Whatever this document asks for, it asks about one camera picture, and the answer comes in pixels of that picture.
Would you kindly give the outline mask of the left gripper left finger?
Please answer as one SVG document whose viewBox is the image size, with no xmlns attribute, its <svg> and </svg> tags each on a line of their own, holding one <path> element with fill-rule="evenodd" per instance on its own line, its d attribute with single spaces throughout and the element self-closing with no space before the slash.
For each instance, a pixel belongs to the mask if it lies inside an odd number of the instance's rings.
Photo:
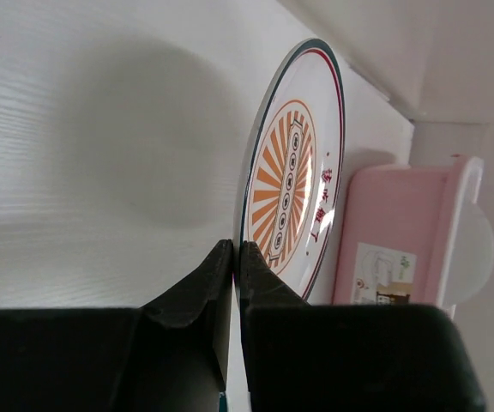
<svg viewBox="0 0 494 412">
<path fill-rule="evenodd" d="M 219 240 L 186 277 L 142 306 L 165 332 L 191 332 L 220 391 L 226 389 L 232 306 L 233 245 Z"/>
</svg>

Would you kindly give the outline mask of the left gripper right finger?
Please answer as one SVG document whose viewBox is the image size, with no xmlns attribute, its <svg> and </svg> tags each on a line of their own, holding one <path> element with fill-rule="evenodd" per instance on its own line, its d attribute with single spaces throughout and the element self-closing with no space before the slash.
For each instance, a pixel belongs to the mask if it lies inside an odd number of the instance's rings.
<svg viewBox="0 0 494 412">
<path fill-rule="evenodd" d="M 268 267 L 253 241 L 239 250 L 239 309 L 250 394 L 287 395 L 297 386 L 309 305 Z"/>
</svg>

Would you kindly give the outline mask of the orange sunburst plate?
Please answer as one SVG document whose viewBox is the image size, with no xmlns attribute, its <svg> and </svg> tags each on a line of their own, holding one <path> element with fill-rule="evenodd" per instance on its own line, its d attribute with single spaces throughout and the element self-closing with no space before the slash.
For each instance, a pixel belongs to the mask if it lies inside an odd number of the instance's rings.
<svg viewBox="0 0 494 412">
<path fill-rule="evenodd" d="M 332 232 L 346 140 L 339 62 L 322 39 L 284 57 L 256 112 L 240 168 L 233 244 L 307 299 Z"/>
</svg>

